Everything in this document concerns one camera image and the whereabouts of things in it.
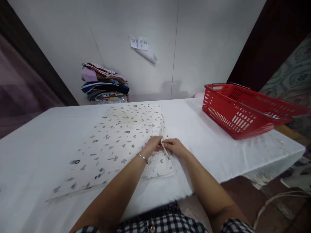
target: silver bracelet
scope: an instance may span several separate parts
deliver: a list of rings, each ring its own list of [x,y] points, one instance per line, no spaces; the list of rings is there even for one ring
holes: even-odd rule
[[[146,163],[148,164],[148,159],[146,159],[144,156],[142,156],[141,154],[137,154],[139,157],[143,158],[144,160],[146,160]]]

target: patterned curtain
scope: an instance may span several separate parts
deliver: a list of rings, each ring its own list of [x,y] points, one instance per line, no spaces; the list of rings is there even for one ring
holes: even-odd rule
[[[311,110],[311,33],[268,80],[260,93],[281,97]],[[296,132],[311,139],[311,117],[287,124]]]

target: white wall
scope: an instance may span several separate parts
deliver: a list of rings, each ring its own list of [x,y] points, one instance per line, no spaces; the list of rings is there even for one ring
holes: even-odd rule
[[[172,99],[227,81],[265,1],[179,1]]]
[[[79,104],[81,63],[129,80],[130,100],[192,97],[226,82],[265,0],[8,0]],[[130,48],[148,38],[159,63]]]

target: basket handle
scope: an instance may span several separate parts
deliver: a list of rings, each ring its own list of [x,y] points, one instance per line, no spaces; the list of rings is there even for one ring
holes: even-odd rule
[[[267,117],[269,117],[269,118],[272,118],[272,119],[275,119],[275,120],[284,120],[284,119],[288,119],[288,118],[298,119],[298,118],[307,117],[307,116],[310,116],[310,115],[311,115],[310,113],[308,113],[308,114],[305,114],[305,115],[287,116],[287,117],[278,118],[278,117],[269,116],[268,114],[265,114],[265,113],[263,113],[263,112],[261,112],[261,111],[258,111],[258,110],[254,109],[254,108],[252,108],[252,107],[250,107],[250,106],[248,106],[248,105],[246,105],[246,104],[243,104],[242,102],[239,102],[239,104],[243,105],[244,107],[248,107],[248,108],[250,108],[251,110],[253,110],[253,111],[255,111],[255,112],[258,112],[258,113],[260,113],[260,114],[262,114],[262,115],[265,115],[265,116],[267,116]]]
[[[245,89],[250,89],[250,87],[245,87],[245,86],[242,86],[242,85],[237,84],[237,83],[212,83],[212,84],[206,84],[206,85],[204,85],[204,86],[205,86],[205,87],[208,87],[208,85],[219,85],[219,84],[234,84],[234,85],[243,87],[243,88],[245,88]]]

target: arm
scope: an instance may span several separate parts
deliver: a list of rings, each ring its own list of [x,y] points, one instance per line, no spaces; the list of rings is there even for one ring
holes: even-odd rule
[[[222,225],[229,218],[248,223],[227,192],[178,139],[167,139],[163,143],[185,161],[194,192],[209,217],[213,232],[220,232]]]
[[[148,159],[153,151],[161,150],[161,138],[150,138],[140,154]],[[70,233],[87,225],[98,227],[102,233],[115,231],[146,164],[143,158],[135,156],[88,206]]]

